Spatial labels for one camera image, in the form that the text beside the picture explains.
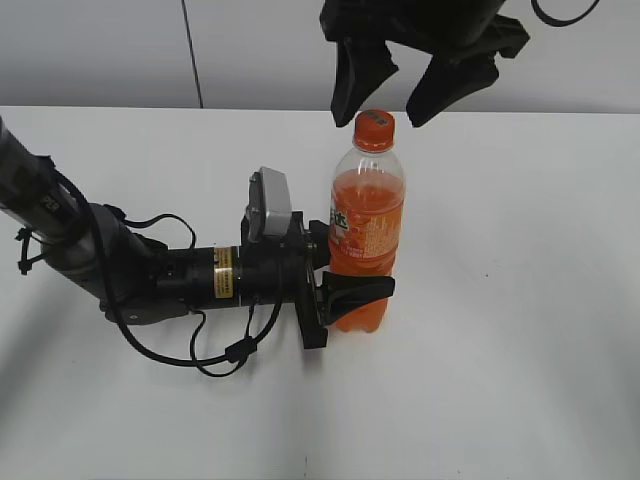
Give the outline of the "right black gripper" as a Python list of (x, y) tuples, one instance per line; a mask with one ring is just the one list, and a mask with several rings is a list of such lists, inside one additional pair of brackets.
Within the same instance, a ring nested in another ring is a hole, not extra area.
[(480, 54), (512, 59), (530, 40), (520, 21), (499, 14), (503, 5), (478, 0), (326, 1), (319, 20), (325, 38), (337, 43), (331, 100), (335, 125), (348, 125), (399, 70), (387, 42), (433, 55), (406, 103), (414, 128), (492, 86), (499, 78), (495, 59)]

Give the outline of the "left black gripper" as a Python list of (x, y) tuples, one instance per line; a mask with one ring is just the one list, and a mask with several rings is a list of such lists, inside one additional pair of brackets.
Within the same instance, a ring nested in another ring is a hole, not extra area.
[(391, 297), (395, 279), (391, 276), (346, 276), (325, 271), (316, 293), (314, 273), (329, 264), (329, 226), (320, 220), (304, 222), (303, 213), (292, 213), (289, 229), (282, 238), (248, 239), (249, 224), (241, 222), (238, 250), (237, 293), (242, 305), (272, 304), (271, 316), (255, 336), (266, 338), (275, 326), (282, 305), (292, 303), (305, 349), (327, 345), (328, 330), (343, 316), (373, 302)]

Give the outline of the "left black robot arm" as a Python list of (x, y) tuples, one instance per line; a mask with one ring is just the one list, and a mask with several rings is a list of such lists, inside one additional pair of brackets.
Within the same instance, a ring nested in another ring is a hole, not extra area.
[(38, 240), (39, 260), (97, 298), (122, 329), (198, 310), (291, 303), (304, 347), (316, 349), (330, 325), (395, 289), (389, 276), (329, 272), (328, 226), (293, 210), (285, 175), (270, 168), (250, 177), (239, 245), (172, 249), (120, 209), (87, 201), (49, 157), (3, 130), (1, 208), (21, 224), (17, 240)]

